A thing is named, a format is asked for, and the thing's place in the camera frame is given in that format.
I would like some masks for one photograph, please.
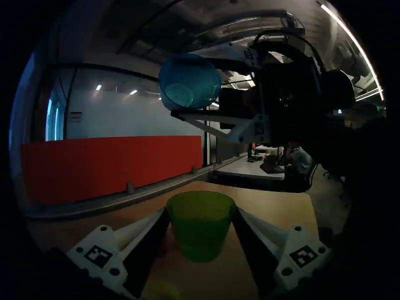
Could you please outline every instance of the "person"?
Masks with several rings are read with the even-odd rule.
[[[283,163],[286,167],[283,183],[279,186],[285,192],[304,192],[306,176],[314,166],[312,157],[296,141],[289,141],[284,149]]]

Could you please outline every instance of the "table surface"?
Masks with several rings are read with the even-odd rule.
[[[32,237],[46,251],[59,247],[67,252],[99,225],[114,230],[138,221],[163,208],[168,199],[186,191],[213,191],[231,197],[246,212],[288,230],[302,225],[318,237],[317,222],[310,197],[305,193],[252,190],[194,181],[165,194],[132,206],[92,217],[69,221],[27,223]],[[169,228],[167,254],[156,259],[149,280],[165,280],[175,285],[185,299],[257,299],[257,287],[245,254],[231,225],[222,253],[208,263],[185,259]]]
[[[217,172],[255,179],[284,180],[285,173],[270,174],[260,168],[263,160],[248,162],[247,156],[216,170]]]

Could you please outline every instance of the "red wall panel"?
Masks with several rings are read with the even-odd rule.
[[[68,139],[22,145],[32,204],[70,203],[124,191],[202,167],[200,136]]]

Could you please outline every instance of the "blue plastic bowl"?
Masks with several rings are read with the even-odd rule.
[[[158,80],[161,101],[170,111],[203,109],[217,99],[221,89],[217,69],[207,59],[190,53],[168,59]]]

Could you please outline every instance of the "fluorescent light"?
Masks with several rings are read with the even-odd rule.
[[[371,96],[372,94],[372,92],[375,92],[375,91],[377,91],[378,90],[378,88],[376,87],[376,88],[374,88],[374,89],[371,89],[370,91],[367,91],[366,93],[363,93],[362,95],[359,95],[359,96],[357,96],[357,97],[355,97],[355,99],[357,100],[357,99],[359,99],[359,98],[363,98],[363,99],[365,99],[365,98],[367,98],[366,96]]]
[[[364,96],[364,95],[361,95],[361,97],[362,96],[364,96],[364,97],[362,97],[362,98],[356,98],[355,99],[355,101],[357,102],[357,101],[360,101],[360,100],[364,100],[364,99],[366,99],[366,98],[369,98],[369,97],[371,97],[371,96],[373,96],[373,95],[376,95],[376,94],[379,94],[379,93],[381,93],[382,92],[382,89],[381,90],[377,90],[376,92],[374,92],[374,93],[372,93],[372,94],[369,94],[369,95],[366,95],[366,96]]]
[[[359,44],[359,42],[356,40],[356,38],[354,37],[354,35],[350,32],[350,30],[346,27],[346,25],[329,9],[327,8],[324,4],[321,4],[321,8],[326,11],[326,13],[328,15],[330,15],[339,25],[340,27],[343,28],[343,30],[347,33],[347,35],[350,37],[350,39],[353,41],[353,43],[356,45],[356,47],[358,48],[359,52],[361,53],[362,57],[364,58],[369,70],[371,71],[372,77],[376,82],[376,86],[379,89],[378,93],[380,95],[380,99],[383,101],[384,100],[384,94],[382,93],[382,89],[381,86],[378,82],[378,77],[377,74],[374,71],[374,68],[372,67],[372,64],[370,62],[370,60],[367,57],[367,54],[364,52],[363,48],[361,48],[361,45]]]

